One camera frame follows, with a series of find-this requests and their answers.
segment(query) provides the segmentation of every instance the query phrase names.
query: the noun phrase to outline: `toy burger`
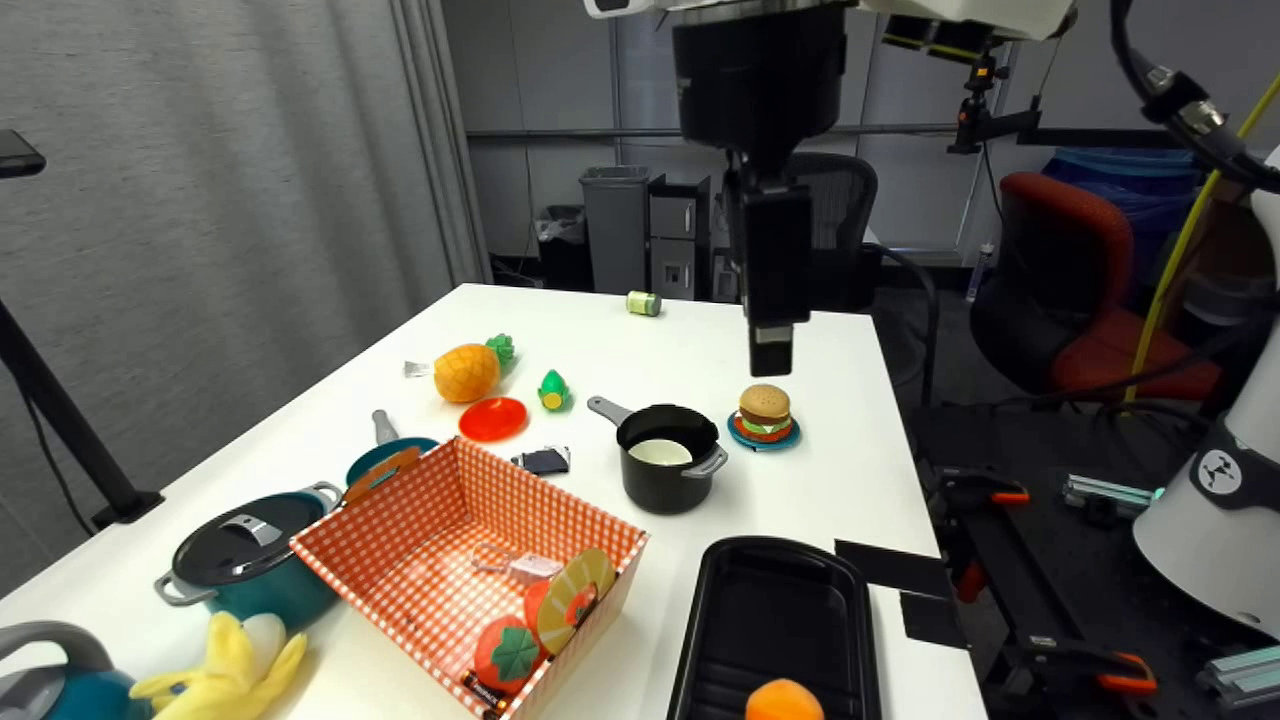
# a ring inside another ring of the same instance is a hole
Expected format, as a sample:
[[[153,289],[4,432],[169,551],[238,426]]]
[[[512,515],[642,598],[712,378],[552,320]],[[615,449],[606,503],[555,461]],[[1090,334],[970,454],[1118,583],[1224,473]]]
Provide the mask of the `toy burger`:
[[[727,428],[744,443],[792,443],[800,432],[792,415],[792,396],[777,386],[744,388],[735,412],[727,415]]]

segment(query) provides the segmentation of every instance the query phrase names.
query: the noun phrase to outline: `orange plastic basket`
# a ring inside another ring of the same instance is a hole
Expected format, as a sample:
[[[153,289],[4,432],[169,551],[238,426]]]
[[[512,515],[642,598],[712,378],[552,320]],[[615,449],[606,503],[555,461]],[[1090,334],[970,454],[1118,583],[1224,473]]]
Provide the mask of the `orange plastic basket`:
[[[564,564],[590,548],[601,548],[619,580],[567,653],[543,661],[522,696],[504,709],[484,703],[466,684],[478,638],[496,617],[523,617],[523,580],[504,574],[504,561],[535,551]],[[515,715],[615,617],[643,551],[643,534],[469,441],[449,441],[416,470],[299,534],[294,551],[474,715]]]

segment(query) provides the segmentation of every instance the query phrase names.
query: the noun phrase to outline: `gray wall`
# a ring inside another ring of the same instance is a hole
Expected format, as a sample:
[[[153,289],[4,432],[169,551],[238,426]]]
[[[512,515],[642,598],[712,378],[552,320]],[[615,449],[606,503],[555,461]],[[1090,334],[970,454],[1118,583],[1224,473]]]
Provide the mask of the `gray wall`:
[[[4,0],[0,128],[0,297],[142,487],[453,289],[389,4]],[[0,373],[0,593],[76,540]]]
[[[674,128],[674,33],[657,17],[597,26],[576,0],[445,0],[458,35],[458,71],[474,133],[611,133]],[[1082,0],[1082,26],[1062,48],[1045,91],[1045,124],[1057,128],[1146,128],[1108,48],[1108,0]],[[1271,0],[1142,0],[1134,39],[1211,87],[1244,115],[1276,71],[1280,4]],[[963,70],[876,43],[880,19],[847,12],[847,76],[841,124],[954,124],[963,95]],[[1018,76],[1006,108],[1026,108],[1042,86],[1054,43],[1018,48]],[[995,218],[985,174],[972,158],[949,158],[949,135],[864,135],[818,147],[862,154],[880,174],[872,227],[885,245],[963,265],[993,241]],[[1054,147],[993,145],[995,174],[1042,169]],[[663,174],[722,174],[722,158],[686,140],[623,140],[540,147],[474,145],[478,186],[488,222],[488,247],[531,258],[531,211],[576,206],[576,176],[593,164],[647,164]]]

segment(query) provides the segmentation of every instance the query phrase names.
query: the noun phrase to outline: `blue object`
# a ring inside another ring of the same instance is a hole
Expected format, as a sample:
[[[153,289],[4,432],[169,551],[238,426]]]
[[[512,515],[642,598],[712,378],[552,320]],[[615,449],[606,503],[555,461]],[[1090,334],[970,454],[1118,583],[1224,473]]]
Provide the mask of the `blue object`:
[[[373,473],[373,463],[382,463],[406,449],[432,454],[438,441],[432,435],[397,435],[389,443],[378,443],[373,454],[356,455],[356,463],[348,470],[348,485],[356,485],[366,473]]]
[[[748,454],[790,454],[790,449],[800,443],[800,421],[792,421],[792,435],[783,435],[783,441],[777,441],[777,443],[760,443],[760,441],[739,435],[739,432],[733,428],[733,415],[735,415],[735,412],[727,412],[724,428],[727,428],[727,435],[733,435],[739,449],[748,449]]]
[[[1045,176],[1112,199],[1134,226],[1134,305],[1160,275],[1165,245],[1183,226],[1203,174],[1194,154],[1102,154],[1072,147],[1045,164]]]
[[[129,699],[132,680],[114,670],[109,647],[62,622],[0,627],[0,661],[28,646],[58,646],[64,664],[0,678],[0,715],[39,720],[153,720],[153,703]]]
[[[153,703],[129,699],[122,671],[67,671],[50,720],[153,720]]]
[[[290,540],[325,521],[340,502],[340,487],[317,485],[314,492],[280,492],[242,503],[203,530],[198,530],[172,555],[153,589],[164,603],[210,613],[280,617],[290,633],[320,622],[337,593],[294,555]]]

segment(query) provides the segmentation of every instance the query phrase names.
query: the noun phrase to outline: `black saucepan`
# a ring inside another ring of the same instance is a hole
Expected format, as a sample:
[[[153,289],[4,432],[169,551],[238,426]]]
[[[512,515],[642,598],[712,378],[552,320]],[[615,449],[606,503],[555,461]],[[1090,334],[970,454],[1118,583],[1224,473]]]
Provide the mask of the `black saucepan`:
[[[712,475],[727,461],[709,415],[679,405],[628,412],[606,396],[593,396],[590,410],[615,426],[632,503],[675,515],[709,502]]]

